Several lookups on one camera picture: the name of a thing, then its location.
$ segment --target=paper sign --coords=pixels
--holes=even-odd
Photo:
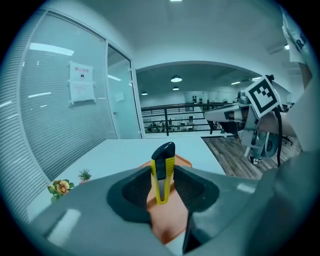
[[[71,103],[93,100],[96,102],[93,67],[70,61],[69,88]]]
[[[70,62],[70,81],[93,82],[93,67]]]
[[[96,99],[92,82],[71,81],[70,95],[72,103]]]

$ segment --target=black cable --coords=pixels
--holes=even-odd
[[[278,107],[275,107],[273,111],[276,118],[278,119],[278,125],[279,125],[279,137],[278,137],[279,143],[278,143],[278,152],[276,153],[276,160],[278,162],[278,167],[280,167],[281,165],[280,154],[281,154],[281,148],[282,148],[282,119],[281,119],[281,114]]]

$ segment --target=yellow utility knife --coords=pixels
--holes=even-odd
[[[151,157],[151,185],[158,205],[168,202],[170,181],[175,168],[176,145],[168,142],[160,146]]]

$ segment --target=white table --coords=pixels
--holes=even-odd
[[[79,184],[78,174],[89,169],[92,179],[102,178],[133,169],[150,161],[153,152],[162,144],[175,143],[175,152],[189,160],[192,167],[212,173],[225,174],[222,167],[199,137],[158,138],[158,139],[107,139],[62,172],[55,180],[68,179]],[[51,194],[45,188],[27,207],[29,220],[51,204]]]

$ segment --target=small succulent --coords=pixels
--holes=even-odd
[[[80,174],[78,175],[78,177],[82,182],[87,182],[91,179],[92,175],[90,174],[90,170],[83,169],[80,171]]]

